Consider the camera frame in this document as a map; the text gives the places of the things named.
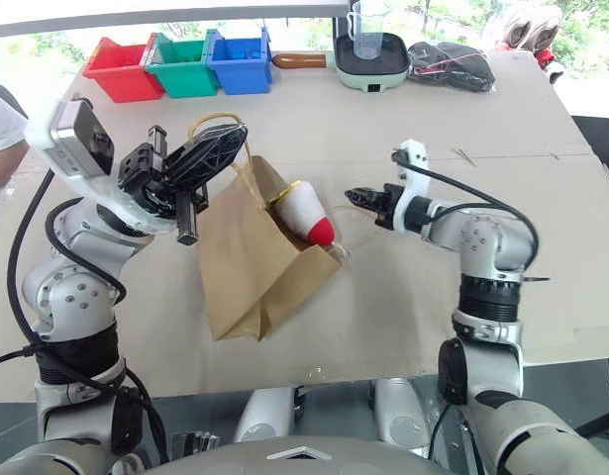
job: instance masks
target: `plastic bin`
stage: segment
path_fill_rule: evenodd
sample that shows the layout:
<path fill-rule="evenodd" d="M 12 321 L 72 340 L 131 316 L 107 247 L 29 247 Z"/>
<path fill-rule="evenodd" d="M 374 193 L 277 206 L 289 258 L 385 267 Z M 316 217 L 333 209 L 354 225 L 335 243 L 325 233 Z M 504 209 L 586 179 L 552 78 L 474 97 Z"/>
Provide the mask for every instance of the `plastic bin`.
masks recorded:
<path fill-rule="evenodd" d="M 152 40 L 147 45 L 122 47 L 102 38 L 84 67 L 84 77 L 95 79 L 115 102 L 159 99 L 162 86 L 144 70 Z"/>
<path fill-rule="evenodd" d="M 271 51 L 266 28 L 260 38 L 226 40 L 218 32 L 210 39 L 207 65 L 227 94 L 269 92 Z"/>
<path fill-rule="evenodd" d="M 218 81 L 206 64 L 214 33 L 216 30 L 208 30 L 204 41 L 193 42 L 173 42 L 163 34 L 152 34 L 153 46 L 146 70 L 156 76 L 170 97 L 216 94 Z"/>

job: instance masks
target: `red and white toy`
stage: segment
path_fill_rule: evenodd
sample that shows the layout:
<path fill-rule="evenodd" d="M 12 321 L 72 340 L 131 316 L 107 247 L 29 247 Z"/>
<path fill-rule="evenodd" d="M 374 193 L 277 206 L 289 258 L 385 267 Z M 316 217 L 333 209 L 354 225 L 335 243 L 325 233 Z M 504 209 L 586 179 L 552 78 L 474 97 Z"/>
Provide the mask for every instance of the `red and white toy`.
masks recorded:
<path fill-rule="evenodd" d="M 311 244 L 333 245 L 335 230 L 308 181 L 292 183 L 275 202 L 277 216 Z"/>

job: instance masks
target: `red bin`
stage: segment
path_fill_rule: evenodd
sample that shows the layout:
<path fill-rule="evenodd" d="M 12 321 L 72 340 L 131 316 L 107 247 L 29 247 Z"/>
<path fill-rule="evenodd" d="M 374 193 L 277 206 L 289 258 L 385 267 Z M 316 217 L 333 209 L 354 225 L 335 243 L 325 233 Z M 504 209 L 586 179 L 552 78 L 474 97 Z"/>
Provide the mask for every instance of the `red bin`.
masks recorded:
<path fill-rule="evenodd" d="M 122 47 L 102 38 L 84 67 L 84 77 L 95 79 L 115 102 L 160 99 L 163 87 L 144 69 L 152 42 Z"/>

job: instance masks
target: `wooden handle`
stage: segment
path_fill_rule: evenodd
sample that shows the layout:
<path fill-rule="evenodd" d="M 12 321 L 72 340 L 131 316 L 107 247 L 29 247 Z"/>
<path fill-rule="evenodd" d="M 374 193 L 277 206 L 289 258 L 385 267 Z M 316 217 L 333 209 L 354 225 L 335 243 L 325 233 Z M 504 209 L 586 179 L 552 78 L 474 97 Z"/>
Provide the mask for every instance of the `wooden handle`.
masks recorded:
<path fill-rule="evenodd" d="M 294 54 L 284 52 L 273 57 L 273 64 L 280 69 L 297 69 L 301 67 L 326 67 L 325 54 Z"/>

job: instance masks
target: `white shirt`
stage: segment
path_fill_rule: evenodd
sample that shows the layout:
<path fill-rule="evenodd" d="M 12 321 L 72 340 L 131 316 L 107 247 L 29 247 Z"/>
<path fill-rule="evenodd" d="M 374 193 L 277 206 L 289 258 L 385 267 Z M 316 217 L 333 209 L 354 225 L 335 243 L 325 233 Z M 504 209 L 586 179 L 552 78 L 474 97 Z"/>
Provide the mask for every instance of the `white shirt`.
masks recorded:
<path fill-rule="evenodd" d="M 0 98 L 0 150 L 21 141 L 27 120 Z"/>

